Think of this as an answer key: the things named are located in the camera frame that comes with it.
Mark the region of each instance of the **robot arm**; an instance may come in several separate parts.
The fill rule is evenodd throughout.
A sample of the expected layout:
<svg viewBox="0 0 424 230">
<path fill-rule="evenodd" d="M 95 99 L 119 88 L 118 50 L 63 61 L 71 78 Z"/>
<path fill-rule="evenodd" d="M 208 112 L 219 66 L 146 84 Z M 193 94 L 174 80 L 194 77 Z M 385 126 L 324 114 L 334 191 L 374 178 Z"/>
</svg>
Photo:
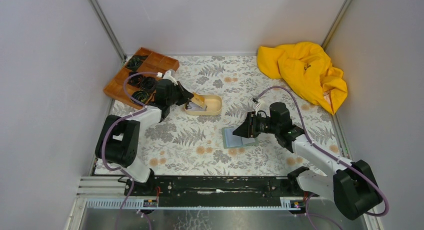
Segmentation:
<svg viewBox="0 0 424 230">
<path fill-rule="evenodd" d="M 340 161 L 347 163 L 376 185 L 373 172 L 366 162 L 362 160 L 352 162 L 328 152 L 333 156 L 331 158 L 318 151 L 308 141 L 304 130 L 292 124 L 289 110 L 284 103 L 272 103 L 269 111 L 270 117 L 262 117 L 255 111 L 248 112 L 244 123 L 233 134 L 246 138 L 257 137 L 262 132 L 274 134 L 279 145 L 304 157 L 326 174 L 322 176 L 307 167 L 300 167 L 287 175 L 292 190 L 300 188 L 333 201 L 340 212 L 351 220 L 383 201 L 377 191 L 362 177 L 340 164 Z"/>
<path fill-rule="evenodd" d="M 115 126 L 105 139 L 108 129 L 120 117 L 109 115 L 101 131 L 95 155 L 102 157 L 102 143 L 106 140 L 105 158 L 110 163 L 119 164 L 131 177 L 140 183 L 146 183 L 152 170 L 142 161 L 136 160 L 139 133 L 144 133 L 150 126 L 163 121 L 170 112 L 172 105 L 182 105 L 189 101 L 204 104 L 196 93 L 187 91 L 173 76 L 174 71 L 167 71 L 156 86 L 154 100 L 150 102 L 143 114 L 133 117 L 133 120 L 123 120 Z"/>
</svg>

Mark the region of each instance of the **fern leaf pattern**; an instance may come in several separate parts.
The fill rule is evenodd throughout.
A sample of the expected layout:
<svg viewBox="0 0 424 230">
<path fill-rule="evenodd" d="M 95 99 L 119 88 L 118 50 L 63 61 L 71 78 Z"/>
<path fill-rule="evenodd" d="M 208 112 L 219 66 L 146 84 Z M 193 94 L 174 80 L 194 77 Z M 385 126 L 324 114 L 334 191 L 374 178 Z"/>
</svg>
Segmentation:
<svg viewBox="0 0 424 230">
<path fill-rule="evenodd" d="M 137 159 L 144 162 L 155 174 L 173 175 L 274 175 L 286 176 L 300 166 L 317 173 L 319 169 L 303 158 L 278 145 L 271 134 L 262 133 L 258 144 L 224 148 L 222 129 L 237 127 L 246 113 L 254 109 L 252 97 L 265 88 L 278 85 L 290 89 L 282 79 L 269 79 L 259 71 L 254 56 L 178 56 L 180 67 L 175 78 L 188 91 L 202 95 L 222 97 L 222 110 L 217 116 L 191 116 L 183 106 L 171 106 L 168 117 L 140 131 Z M 295 95 L 299 103 L 306 131 L 324 149 L 337 147 L 331 115 L 321 106 L 315 106 Z M 269 115 L 273 102 L 283 102 L 290 110 L 294 124 L 300 117 L 289 94 L 281 89 L 270 90 L 261 99 L 261 110 Z M 137 111 L 119 101 L 114 101 L 110 114 L 126 116 Z M 130 120 L 140 122 L 145 129 L 143 115 Z M 101 160 L 95 162 L 94 174 L 109 172 Z"/>
</svg>

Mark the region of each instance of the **gray wall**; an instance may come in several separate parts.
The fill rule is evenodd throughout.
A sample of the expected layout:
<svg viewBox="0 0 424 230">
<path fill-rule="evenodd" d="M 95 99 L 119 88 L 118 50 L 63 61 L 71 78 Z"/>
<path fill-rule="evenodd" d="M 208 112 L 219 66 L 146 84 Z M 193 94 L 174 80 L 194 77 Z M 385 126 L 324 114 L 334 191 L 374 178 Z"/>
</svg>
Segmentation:
<svg viewBox="0 0 424 230">
<path fill-rule="evenodd" d="M 347 143 L 390 202 L 385 230 L 423 228 L 423 2 L 353 0 L 328 49 L 349 90 Z"/>
<path fill-rule="evenodd" d="M 322 43 L 344 0 L 98 0 L 127 54 L 255 53 Z"/>
<path fill-rule="evenodd" d="M 0 0 L 1 229 L 63 229 L 119 64 L 87 0 Z"/>
</svg>

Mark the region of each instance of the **beige bowl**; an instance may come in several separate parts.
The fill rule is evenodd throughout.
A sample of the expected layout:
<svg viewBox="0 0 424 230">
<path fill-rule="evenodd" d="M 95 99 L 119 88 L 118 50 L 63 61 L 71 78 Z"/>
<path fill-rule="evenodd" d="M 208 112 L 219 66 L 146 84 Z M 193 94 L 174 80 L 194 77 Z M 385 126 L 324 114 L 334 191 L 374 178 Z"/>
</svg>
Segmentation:
<svg viewBox="0 0 424 230">
<path fill-rule="evenodd" d="M 187 110 L 187 104 L 184 104 L 184 110 L 189 115 L 194 116 L 217 116 L 221 114 L 223 109 L 223 99 L 217 95 L 201 95 L 204 97 L 204 103 L 207 105 L 206 111 L 189 111 Z"/>
</svg>

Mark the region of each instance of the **yellow towel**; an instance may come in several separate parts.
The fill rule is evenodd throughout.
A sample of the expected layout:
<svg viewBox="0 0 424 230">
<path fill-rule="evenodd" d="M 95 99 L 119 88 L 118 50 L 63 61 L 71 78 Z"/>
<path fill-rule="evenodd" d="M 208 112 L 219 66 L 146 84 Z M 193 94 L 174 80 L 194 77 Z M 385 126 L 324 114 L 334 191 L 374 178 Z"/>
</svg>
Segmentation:
<svg viewBox="0 0 424 230">
<path fill-rule="evenodd" d="M 333 115 L 348 96 L 343 71 L 333 67 L 322 47 L 312 42 L 261 46 L 257 66 L 272 79 L 283 78 L 300 97 Z"/>
</svg>

